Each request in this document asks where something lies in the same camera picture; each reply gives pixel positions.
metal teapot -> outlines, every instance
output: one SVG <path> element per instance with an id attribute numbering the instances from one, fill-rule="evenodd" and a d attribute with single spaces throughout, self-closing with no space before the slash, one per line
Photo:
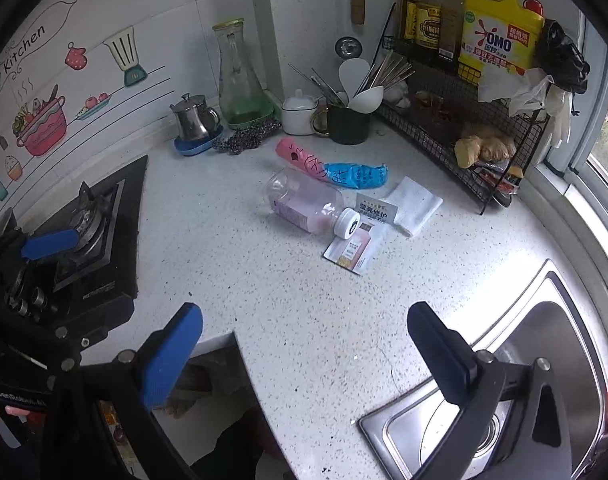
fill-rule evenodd
<path id="1" fill-rule="evenodd" d="M 206 104 L 203 95 L 184 94 L 181 101 L 171 105 L 180 123 L 180 139 L 207 142 L 219 132 L 218 113 Z"/>

blue plastic package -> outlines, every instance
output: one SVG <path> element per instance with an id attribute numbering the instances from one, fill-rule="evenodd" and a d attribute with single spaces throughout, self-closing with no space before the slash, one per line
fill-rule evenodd
<path id="1" fill-rule="evenodd" d="M 373 168 L 364 164 L 324 164 L 324 169 L 326 180 L 352 189 L 384 186 L 388 180 L 388 168 L 385 165 Z"/>

countertop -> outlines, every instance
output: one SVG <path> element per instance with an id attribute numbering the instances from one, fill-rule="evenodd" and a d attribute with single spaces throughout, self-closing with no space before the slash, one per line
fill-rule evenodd
<path id="1" fill-rule="evenodd" d="M 551 258 L 576 302 L 589 301 L 550 234 L 520 200 L 476 202 L 410 142 L 381 123 L 359 146 L 295 140 L 326 162 L 389 167 L 386 196 L 407 175 L 443 198 L 420 234 L 389 233 L 364 276 L 322 258 L 310 235 L 271 212 L 263 187 L 286 165 L 281 136 L 237 156 L 149 152 L 140 213 L 135 313 L 83 353 L 83 364 L 138 348 L 185 301 L 204 314 L 195 354 L 234 333 L 261 407 L 299 480 L 385 479 L 356 420 L 425 380 L 405 328 L 427 301 L 474 341 Z M 354 191 L 343 191 L 354 205 Z"/>

glass carafe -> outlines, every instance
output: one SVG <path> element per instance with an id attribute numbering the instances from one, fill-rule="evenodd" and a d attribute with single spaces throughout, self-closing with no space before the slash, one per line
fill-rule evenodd
<path id="1" fill-rule="evenodd" d="M 243 128 L 273 113 L 244 44 L 244 19 L 213 25 L 219 44 L 219 107 L 231 128 Z"/>

black plastic bag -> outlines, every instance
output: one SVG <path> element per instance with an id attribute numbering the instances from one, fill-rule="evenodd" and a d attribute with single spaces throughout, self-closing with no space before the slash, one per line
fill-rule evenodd
<path id="1" fill-rule="evenodd" d="M 535 46 L 535 58 L 555 85 L 567 92 L 583 94 L 588 87 L 590 65 L 555 20 L 546 20 Z"/>

